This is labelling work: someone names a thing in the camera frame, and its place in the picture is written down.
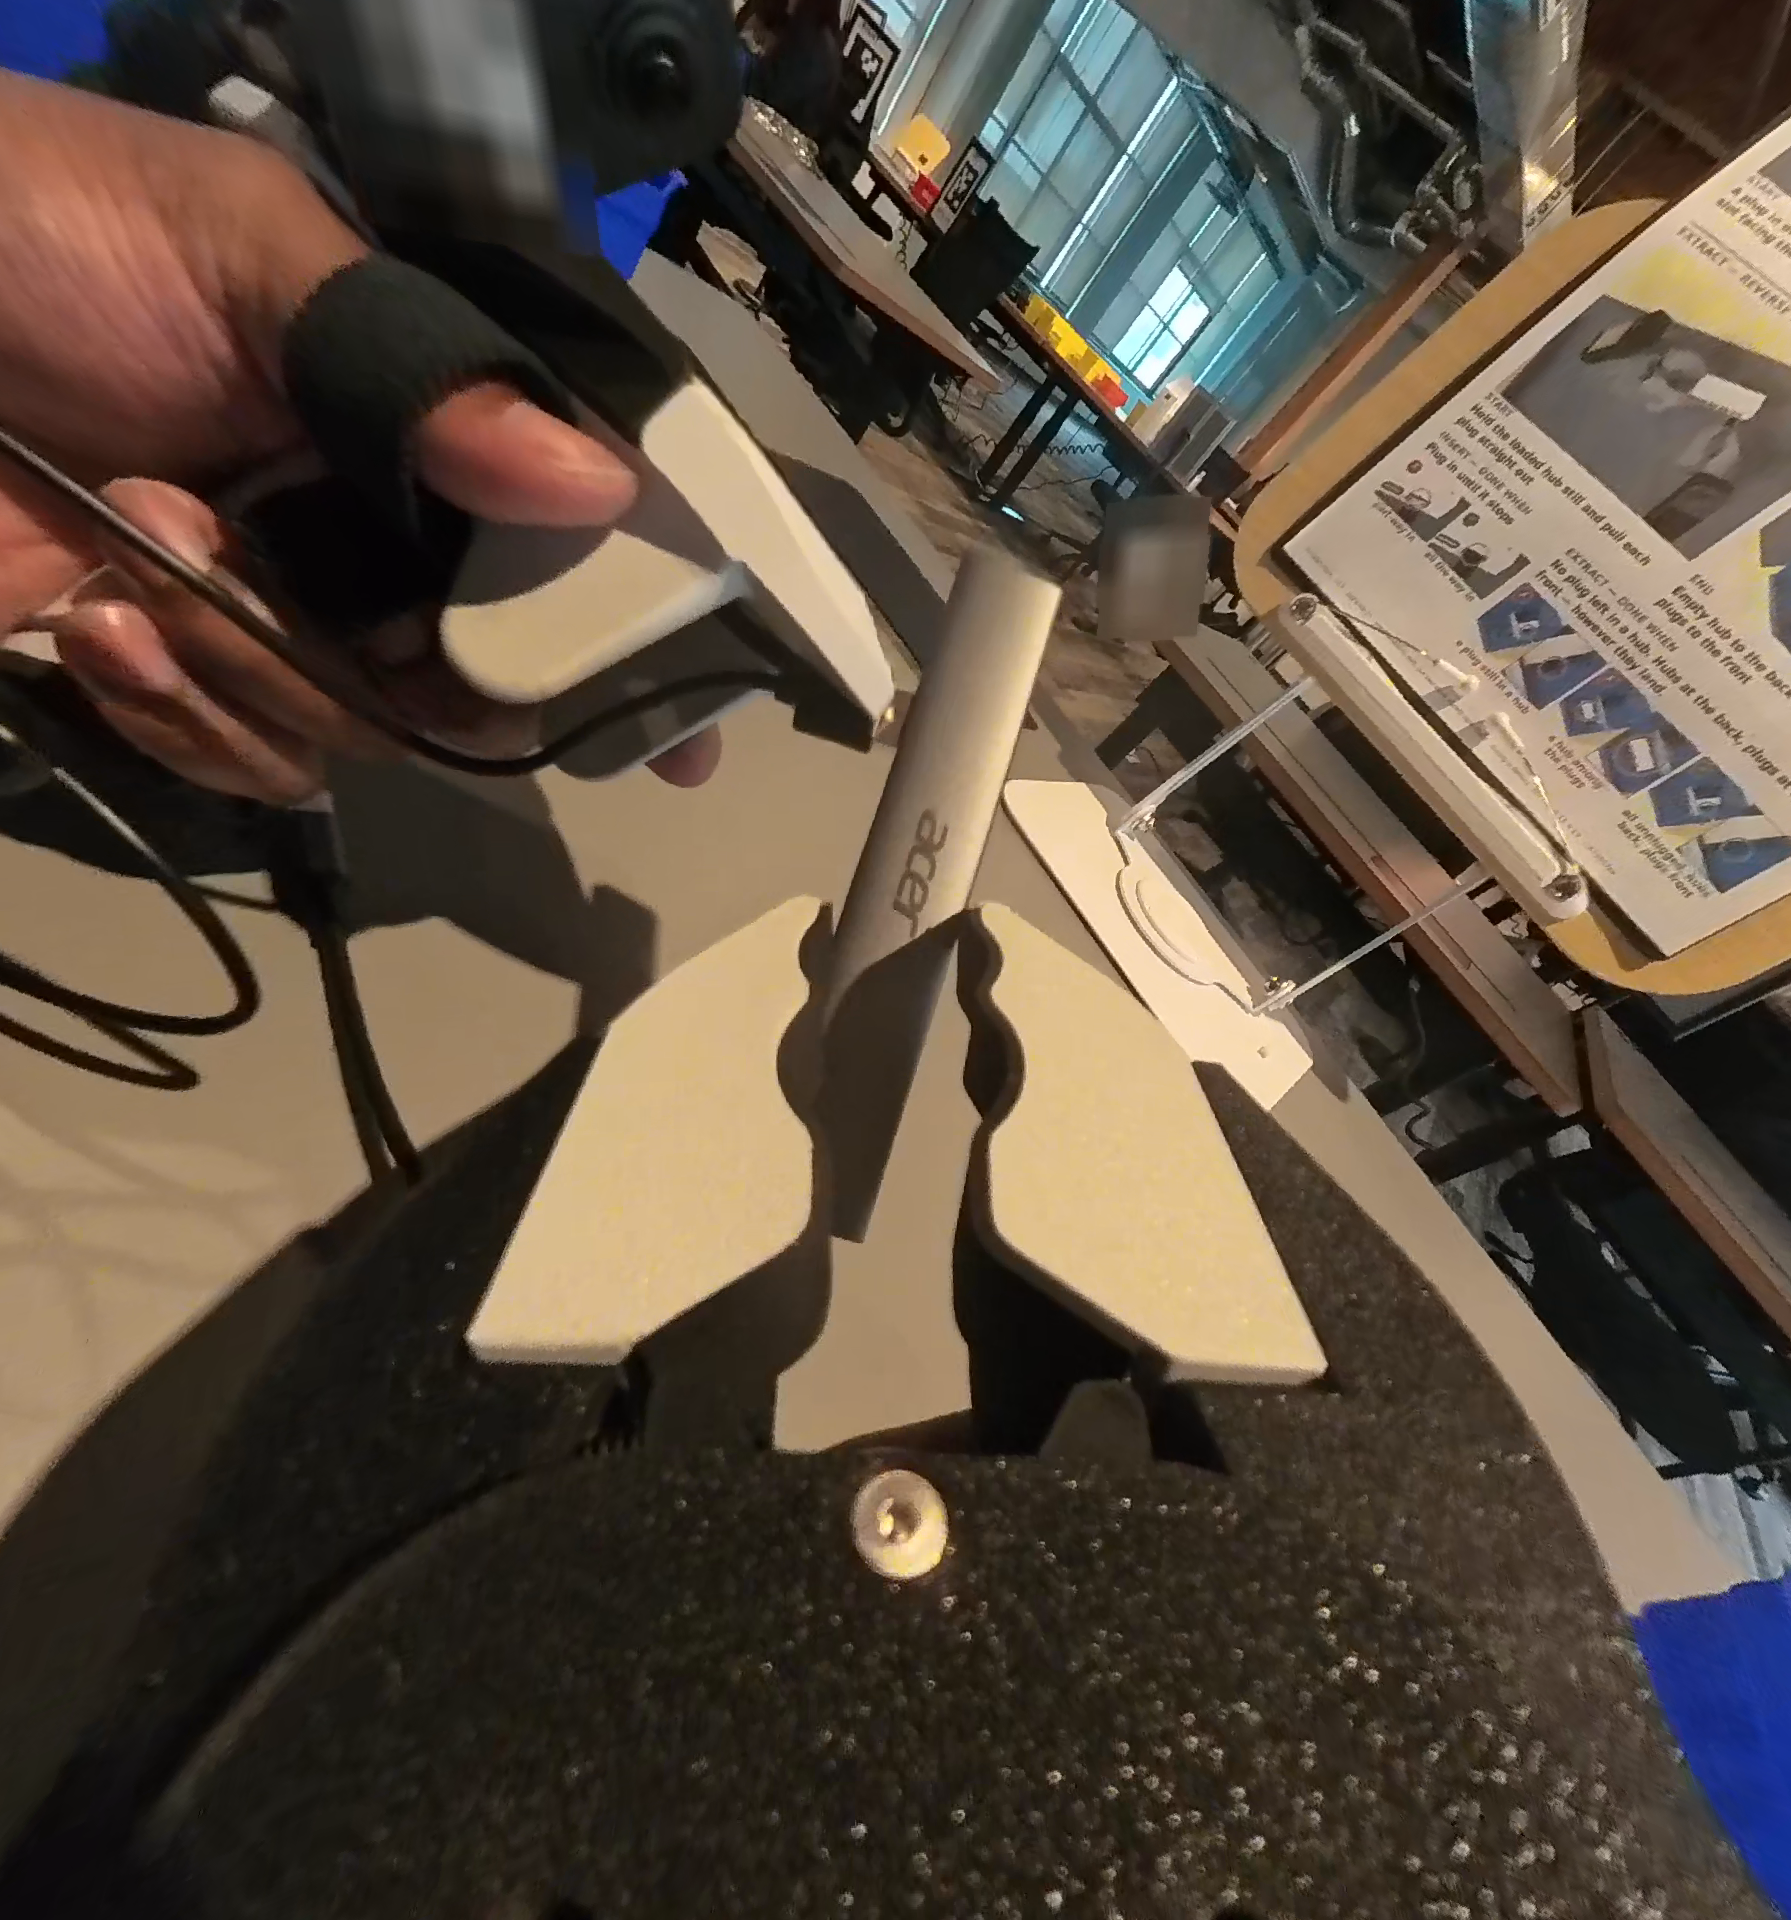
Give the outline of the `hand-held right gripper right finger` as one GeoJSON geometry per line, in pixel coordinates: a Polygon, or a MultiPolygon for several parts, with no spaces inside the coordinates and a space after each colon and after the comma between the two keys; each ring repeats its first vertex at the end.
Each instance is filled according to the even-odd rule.
{"type": "Polygon", "coordinates": [[[981,1452],[1217,1464],[1206,1387],[1330,1362],[1198,1067],[1123,985],[1004,906],[964,919],[979,1126],[955,1327],[981,1452]]]}

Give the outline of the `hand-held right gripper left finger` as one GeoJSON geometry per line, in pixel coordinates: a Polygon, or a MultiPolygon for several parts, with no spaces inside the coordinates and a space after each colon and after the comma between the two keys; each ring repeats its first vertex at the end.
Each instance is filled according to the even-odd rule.
{"type": "Polygon", "coordinates": [[[608,1373],[637,1438],[772,1450],[832,1303],[816,984],[832,910],[786,899],[609,1027],[472,1314],[472,1355],[608,1373]]]}

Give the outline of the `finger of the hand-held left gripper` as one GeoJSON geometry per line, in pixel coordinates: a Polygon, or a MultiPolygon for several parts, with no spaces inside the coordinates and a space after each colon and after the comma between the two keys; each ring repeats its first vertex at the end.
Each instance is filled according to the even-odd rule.
{"type": "Polygon", "coordinates": [[[869,746],[895,693],[875,614],[762,443],[689,373],[642,424],[640,449],[716,543],[752,620],[793,658],[780,698],[797,728],[869,746]]]}
{"type": "Polygon", "coordinates": [[[734,667],[721,614],[754,586],[746,563],[583,558],[539,580],[469,581],[442,607],[437,640],[451,668],[499,705],[673,699],[734,667]]]}

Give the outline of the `blue plastic bin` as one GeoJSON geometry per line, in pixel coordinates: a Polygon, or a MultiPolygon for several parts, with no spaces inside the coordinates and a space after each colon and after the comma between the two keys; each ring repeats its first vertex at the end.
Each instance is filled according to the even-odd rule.
{"type": "MultiPolygon", "coordinates": [[[[99,3],[0,3],[0,71],[103,92],[107,11],[110,5],[99,3]]],[[[680,174],[672,174],[608,196],[591,187],[576,190],[574,206],[581,219],[591,220],[597,252],[622,276],[637,273],[682,181],[680,174]]]]}
{"type": "Polygon", "coordinates": [[[1791,1572],[1652,1603],[1632,1626],[1698,1787],[1791,1918],[1791,1572]]]}

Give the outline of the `grey usb hub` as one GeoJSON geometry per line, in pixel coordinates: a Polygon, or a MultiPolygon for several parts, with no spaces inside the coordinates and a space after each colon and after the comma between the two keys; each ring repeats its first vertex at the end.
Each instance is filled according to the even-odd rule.
{"type": "Polygon", "coordinates": [[[1057,584],[1012,552],[971,550],[911,702],[819,1002],[818,1117],[840,1239],[873,1224],[1058,604],[1057,584]]]}

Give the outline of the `person's left hand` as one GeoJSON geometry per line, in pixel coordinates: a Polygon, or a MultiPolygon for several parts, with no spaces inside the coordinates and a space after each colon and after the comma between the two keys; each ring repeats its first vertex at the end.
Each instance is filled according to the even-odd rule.
{"type": "MultiPolygon", "coordinates": [[[[283,336],[366,241],[253,141],[0,71],[0,426],[201,571],[210,493],[306,451],[283,336]]],[[[184,779],[307,800],[393,746],[0,459],[0,643],[50,624],[99,718],[184,779]]]]}

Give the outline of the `grey desk wooden edge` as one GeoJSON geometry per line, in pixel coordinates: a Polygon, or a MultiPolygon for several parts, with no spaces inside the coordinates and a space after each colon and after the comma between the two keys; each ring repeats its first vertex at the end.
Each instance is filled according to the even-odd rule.
{"type": "Polygon", "coordinates": [[[779,126],[768,109],[746,100],[725,156],[858,309],[891,323],[964,380],[1001,394],[1004,378],[914,283],[893,241],[869,229],[843,192],[801,154],[797,141],[794,128],[779,126]]]}

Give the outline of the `black monitor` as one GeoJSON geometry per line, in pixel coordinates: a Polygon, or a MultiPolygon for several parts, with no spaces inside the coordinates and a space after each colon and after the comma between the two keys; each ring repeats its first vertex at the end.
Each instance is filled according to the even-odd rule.
{"type": "Polygon", "coordinates": [[[911,269],[913,283],[955,332],[972,339],[981,318],[1024,280],[1038,247],[988,196],[968,200],[911,269]]]}

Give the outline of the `yellow storage bins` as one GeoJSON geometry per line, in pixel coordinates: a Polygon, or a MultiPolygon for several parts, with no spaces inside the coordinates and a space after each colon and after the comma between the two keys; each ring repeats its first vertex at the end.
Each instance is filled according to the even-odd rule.
{"type": "Polygon", "coordinates": [[[1028,295],[1021,316],[1033,336],[1099,397],[1104,397],[1117,411],[1129,404],[1120,373],[1058,308],[1042,295],[1028,295]]]}

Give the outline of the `long grey desk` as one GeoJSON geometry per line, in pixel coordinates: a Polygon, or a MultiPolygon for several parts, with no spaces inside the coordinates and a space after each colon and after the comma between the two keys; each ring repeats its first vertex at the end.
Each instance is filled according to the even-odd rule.
{"type": "MultiPolygon", "coordinates": [[[[1267,710],[1289,691],[1242,641],[1207,629],[1164,641],[1163,658],[1229,725],[1267,710]]],[[[1310,837],[1398,924],[1446,894],[1457,878],[1340,755],[1335,740],[1317,723],[1326,715],[1324,698],[1300,695],[1253,732],[1245,748],[1310,837]]],[[[1506,1068],[1557,1116],[1585,1111],[1574,1013],[1476,899],[1445,904],[1436,917],[1407,928],[1403,940],[1484,1031],[1506,1068]]]]}

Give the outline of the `paned window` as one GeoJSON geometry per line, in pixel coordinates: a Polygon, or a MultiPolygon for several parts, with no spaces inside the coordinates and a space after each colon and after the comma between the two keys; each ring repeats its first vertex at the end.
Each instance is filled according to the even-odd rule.
{"type": "Polygon", "coordinates": [[[1123,12],[1034,36],[982,137],[1033,288],[1139,394],[1209,375],[1286,279],[1236,160],[1123,12]]]}

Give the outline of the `black office chair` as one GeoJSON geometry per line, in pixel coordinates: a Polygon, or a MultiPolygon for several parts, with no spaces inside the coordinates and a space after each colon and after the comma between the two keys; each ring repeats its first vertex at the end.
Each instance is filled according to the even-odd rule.
{"type": "Polygon", "coordinates": [[[1750,1476],[1791,1463],[1745,1390],[1726,1384],[1703,1351],[1641,1290],[1601,1235],[1535,1168],[1498,1188],[1498,1211],[1522,1241],[1491,1248],[1532,1312],[1634,1438],[1668,1450],[1663,1479],[1750,1476]]]}

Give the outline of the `wooden desk black legs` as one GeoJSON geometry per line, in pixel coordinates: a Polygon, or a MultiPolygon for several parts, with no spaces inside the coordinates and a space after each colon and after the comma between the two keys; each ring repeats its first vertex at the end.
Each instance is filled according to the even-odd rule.
{"type": "Polygon", "coordinates": [[[1791,1218],[1597,1006],[1574,1015],[1581,1084],[1603,1133],[1791,1347],[1791,1218]]]}

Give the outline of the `silver air duct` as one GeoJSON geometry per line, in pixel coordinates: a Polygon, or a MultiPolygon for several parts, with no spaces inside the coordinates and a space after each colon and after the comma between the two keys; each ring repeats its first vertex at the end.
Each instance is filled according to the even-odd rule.
{"type": "Polygon", "coordinates": [[[1277,5],[1314,109],[1306,192],[1335,239],[1362,252],[1467,252],[1484,169],[1460,5],[1277,5]]]}

